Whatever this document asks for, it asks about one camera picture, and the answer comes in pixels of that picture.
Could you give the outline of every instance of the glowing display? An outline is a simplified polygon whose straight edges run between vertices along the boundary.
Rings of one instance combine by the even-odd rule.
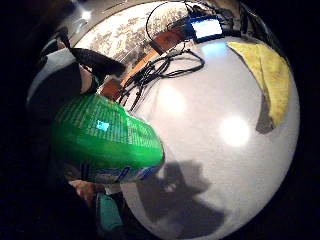
[[[222,34],[222,29],[217,19],[201,20],[191,24],[198,39]]]

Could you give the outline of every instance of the dark background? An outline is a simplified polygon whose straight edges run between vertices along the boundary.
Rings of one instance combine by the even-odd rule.
[[[245,0],[279,38],[295,74],[301,126],[289,173],[272,201],[234,239],[319,239],[318,136],[320,24],[315,3]],[[26,91],[37,54],[68,1],[16,1],[1,10],[0,239],[93,239],[90,212],[74,190],[48,191],[39,164],[29,157]]]

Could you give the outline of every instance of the gray fabric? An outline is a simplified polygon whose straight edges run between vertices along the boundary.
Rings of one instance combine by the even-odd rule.
[[[47,63],[41,69],[41,71],[36,75],[36,77],[34,78],[29,88],[28,96],[27,96],[27,104],[29,103],[36,89],[48,76],[76,62],[75,57],[71,54],[71,52],[67,48],[48,54],[47,57],[48,57]]]

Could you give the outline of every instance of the hand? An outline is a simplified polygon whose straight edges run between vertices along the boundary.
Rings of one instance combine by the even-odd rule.
[[[88,207],[91,208],[93,198],[97,194],[95,183],[75,180],[70,181],[69,184],[76,189],[77,194],[86,202]]]

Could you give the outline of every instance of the green plastic bottle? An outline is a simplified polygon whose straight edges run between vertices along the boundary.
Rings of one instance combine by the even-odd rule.
[[[163,161],[153,128],[101,95],[63,106],[52,124],[52,153],[69,179],[97,183],[143,180]]]

